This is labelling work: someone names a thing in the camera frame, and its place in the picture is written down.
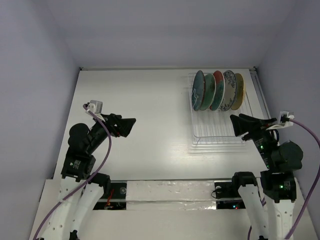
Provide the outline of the blue white patterned plate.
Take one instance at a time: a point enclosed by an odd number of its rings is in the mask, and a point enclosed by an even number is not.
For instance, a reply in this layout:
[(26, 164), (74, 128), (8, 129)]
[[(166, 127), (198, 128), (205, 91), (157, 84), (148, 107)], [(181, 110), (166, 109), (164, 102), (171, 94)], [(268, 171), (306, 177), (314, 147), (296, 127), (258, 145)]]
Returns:
[(223, 112), (228, 111), (236, 98), (237, 92), (237, 80), (235, 73), (231, 70), (226, 70), (223, 73), (224, 76), (224, 97), (220, 105), (220, 110)]

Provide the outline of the light green plate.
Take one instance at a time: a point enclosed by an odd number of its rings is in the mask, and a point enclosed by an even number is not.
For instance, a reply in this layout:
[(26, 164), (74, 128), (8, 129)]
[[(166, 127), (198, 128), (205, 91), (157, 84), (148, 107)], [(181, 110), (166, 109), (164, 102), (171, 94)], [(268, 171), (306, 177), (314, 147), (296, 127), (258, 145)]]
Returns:
[(209, 73), (205, 77), (205, 91), (200, 107), (201, 111), (208, 109), (214, 101), (216, 94), (216, 80), (213, 74)]

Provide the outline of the dark teal plate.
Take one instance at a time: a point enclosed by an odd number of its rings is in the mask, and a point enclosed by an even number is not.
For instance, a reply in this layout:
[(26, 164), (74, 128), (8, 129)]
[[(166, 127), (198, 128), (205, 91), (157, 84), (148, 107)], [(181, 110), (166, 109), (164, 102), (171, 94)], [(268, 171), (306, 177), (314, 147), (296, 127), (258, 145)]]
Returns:
[(191, 106), (194, 111), (199, 111), (205, 94), (205, 75), (198, 70), (194, 76), (191, 91)]

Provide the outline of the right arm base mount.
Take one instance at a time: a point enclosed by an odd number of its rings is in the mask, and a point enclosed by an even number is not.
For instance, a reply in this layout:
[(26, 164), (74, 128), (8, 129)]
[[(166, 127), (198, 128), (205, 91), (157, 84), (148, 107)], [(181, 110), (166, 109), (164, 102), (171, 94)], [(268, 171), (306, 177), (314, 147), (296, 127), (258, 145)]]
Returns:
[(215, 200), (217, 210), (239, 210), (246, 208), (231, 181), (215, 181), (211, 197)]

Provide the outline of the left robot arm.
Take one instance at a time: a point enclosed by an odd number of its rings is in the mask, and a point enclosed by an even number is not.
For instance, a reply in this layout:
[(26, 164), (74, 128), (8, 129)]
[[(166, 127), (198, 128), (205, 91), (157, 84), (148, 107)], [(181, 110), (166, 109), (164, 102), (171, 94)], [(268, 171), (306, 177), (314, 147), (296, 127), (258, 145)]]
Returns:
[(110, 194), (110, 176), (93, 171), (93, 153), (105, 139), (126, 138), (136, 119), (88, 114), (95, 121), (92, 127), (77, 123), (69, 130), (57, 203), (36, 230), (35, 240), (78, 240), (98, 200)]

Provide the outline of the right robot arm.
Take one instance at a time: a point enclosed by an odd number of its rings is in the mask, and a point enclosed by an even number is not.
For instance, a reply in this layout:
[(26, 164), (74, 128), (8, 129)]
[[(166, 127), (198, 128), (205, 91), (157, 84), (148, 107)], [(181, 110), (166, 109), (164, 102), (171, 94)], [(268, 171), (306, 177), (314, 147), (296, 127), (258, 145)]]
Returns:
[[(297, 199), (294, 171), (302, 168), (303, 151), (292, 141), (279, 144), (278, 129), (291, 127), (294, 118), (288, 111), (282, 111), (280, 119), (230, 115), (235, 136), (252, 141), (266, 166), (259, 180), (252, 172), (236, 172), (230, 183), (231, 192), (245, 205), (251, 231), (258, 240), (283, 240), (293, 226)], [(264, 199), (260, 198), (259, 186)]]

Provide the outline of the red and teal plate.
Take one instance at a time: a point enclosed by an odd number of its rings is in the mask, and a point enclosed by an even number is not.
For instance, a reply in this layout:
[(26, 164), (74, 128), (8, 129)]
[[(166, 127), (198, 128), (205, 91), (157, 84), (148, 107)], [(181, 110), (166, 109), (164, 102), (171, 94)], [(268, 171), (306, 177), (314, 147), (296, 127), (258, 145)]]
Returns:
[(215, 95), (213, 98), (213, 102), (209, 109), (211, 111), (216, 111), (219, 109), (219, 107), (222, 104), (222, 101), (224, 99), (225, 94), (225, 78), (221, 71), (216, 70), (213, 73), (214, 79), (215, 79)]

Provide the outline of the white foam block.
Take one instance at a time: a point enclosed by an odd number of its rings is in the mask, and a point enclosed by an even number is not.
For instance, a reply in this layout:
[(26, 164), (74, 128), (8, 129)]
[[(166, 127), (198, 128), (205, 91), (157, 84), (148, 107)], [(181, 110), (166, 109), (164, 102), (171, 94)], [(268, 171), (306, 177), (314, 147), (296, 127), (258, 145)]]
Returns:
[(126, 209), (130, 211), (215, 210), (212, 180), (128, 181)]

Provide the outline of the yellow brown plate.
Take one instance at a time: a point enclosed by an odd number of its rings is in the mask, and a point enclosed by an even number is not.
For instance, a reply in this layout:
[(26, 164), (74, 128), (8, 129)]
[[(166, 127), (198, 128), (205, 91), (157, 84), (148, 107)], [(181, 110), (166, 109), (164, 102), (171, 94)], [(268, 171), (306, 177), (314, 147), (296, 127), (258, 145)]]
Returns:
[(235, 73), (237, 88), (234, 102), (231, 106), (231, 110), (238, 110), (246, 97), (246, 84), (243, 76), (240, 73)]

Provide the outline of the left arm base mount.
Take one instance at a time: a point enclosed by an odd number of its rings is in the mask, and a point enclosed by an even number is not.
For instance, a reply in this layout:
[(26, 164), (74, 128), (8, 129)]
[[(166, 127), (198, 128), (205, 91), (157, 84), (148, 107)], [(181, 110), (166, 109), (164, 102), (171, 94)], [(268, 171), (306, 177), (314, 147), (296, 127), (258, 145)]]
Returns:
[(95, 204), (94, 210), (126, 210), (127, 182), (112, 181), (109, 192)]

